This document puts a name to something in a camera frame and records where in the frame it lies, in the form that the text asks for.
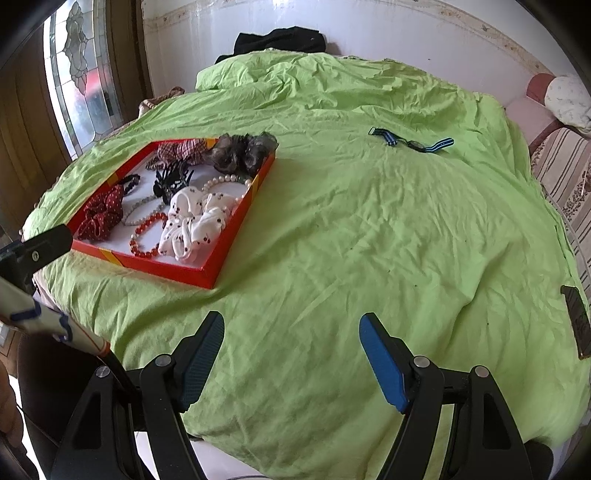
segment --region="blue gripper pad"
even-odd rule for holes
[[[404,377],[367,315],[359,321],[359,339],[386,401],[403,413],[408,406]]]
[[[218,313],[183,375],[183,392],[179,398],[183,411],[199,400],[222,346],[223,335],[223,317]]]

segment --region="window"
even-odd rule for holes
[[[67,0],[43,31],[51,103],[72,160],[123,125],[106,39],[106,0]]]

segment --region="pillow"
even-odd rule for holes
[[[544,98],[546,108],[565,125],[591,137],[591,95],[578,77],[556,77]]]
[[[532,100],[544,105],[548,86],[555,78],[554,75],[549,73],[538,73],[537,75],[534,75],[527,86],[526,95]]]
[[[544,140],[531,162],[546,198],[563,217],[584,292],[591,302],[591,142],[561,128]]]

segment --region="pearl necklace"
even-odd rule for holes
[[[208,193],[214,185],[217,185],[218,183],[224,183],[225,181],[237,181],[238,183],[243,183],[247,189],[249,189],[252,185],[252,180],[243,175],[220,175],[219,177],[214,177],[211,180],[205,182],[201,191],[203,193]]]
[[[131,222],[129,222],[128,219],[131,216],[131,214],[134,213],[139,207],[141,207],[142,205],[145,205],[146,203],[151,202],[152,200],[155,200],[157,198],[158,197],[156,195],[150,195],[149,197],[146,197],[144,199],[141,199],[139,202],[134,203],[131,206],[131,210],[123,215],[123,219],[121,220],[121,223],[123,223],[125,226],[138,226],[138,225],[141,225],[142,223],[145,223],[146,220],[149,220],[152,215],[156,215],[157,213],[160,212],[160,210],[164,207],[164,202],[160,202],[160,204],[145,217],[142,217],[138,220],[132,220]]]

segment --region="green duvet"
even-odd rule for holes
[[[367,135],[384,127],[422,154]],[[46,268],[64,310],[128,368],[171,352],[209,310],[226,337],[187,430],[275,480],[374,479],[401,416],[359,342],[375,312],[440,367],[490,367],[524,440],[573,434],[589,400],[562,285],[581,291],[559,215],[527,145],[493,98],[394,61],[280,51],[201,72],[74,162],[26,225],[67,222],[151,140],[226,131],[277,136],[277,160],[202,290],[71,252]],[[450,410],[428,479],[438,476]]]

